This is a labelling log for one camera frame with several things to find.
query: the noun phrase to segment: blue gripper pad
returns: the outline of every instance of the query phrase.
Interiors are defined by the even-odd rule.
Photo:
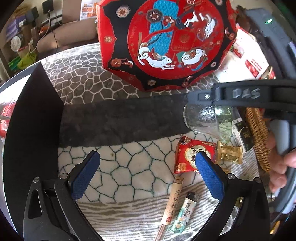
[[[77,164],[69,174],[68,184],[73,200],[82,198],[100,165],[100,154],[92,150],[82,163]]]
[[[201,151],[195,156],[195,165],[213,198],[218,199],[221,202],[224,197],[224,183],[214,169],[215,164],[205,152]]]

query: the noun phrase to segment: gray plastic handle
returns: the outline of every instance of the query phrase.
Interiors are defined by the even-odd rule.
[[[276,139],[278,153],[282,156],[296,148],[296,126],[290,125],[286,120],[273,120],[270,128]],[[287,185],[280,189],[273,206],[276,212],[287,214],[291,211],[296,199],[296,169],[289,167],[287,172]]]

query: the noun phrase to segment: red wrapper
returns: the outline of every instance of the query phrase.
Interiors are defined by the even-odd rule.
[[[181,137],[176,148],[174,174],[190,171],[198,172],[195,166],[195,155],[200,151],[204,151],[215,163],[215,149],[215,143]]]

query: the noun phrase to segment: black speaker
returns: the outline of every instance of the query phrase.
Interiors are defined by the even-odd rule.
[[[27,11],[25,16],[26,16],[27,22],[32,23],[33,27],[35,27],[36,26],[35,19],[39,17],[37,7],[34,7],[29,11]]]
[[[47,14],[54,10],[54,3],[52,0],[47,0],[42,3],[43,14]]]

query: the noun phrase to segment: octagonal box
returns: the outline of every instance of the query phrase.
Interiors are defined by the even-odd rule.
[[[102,0],[103,67],[142,91],[185,88],[222,63],[235,16],[229,0]]]

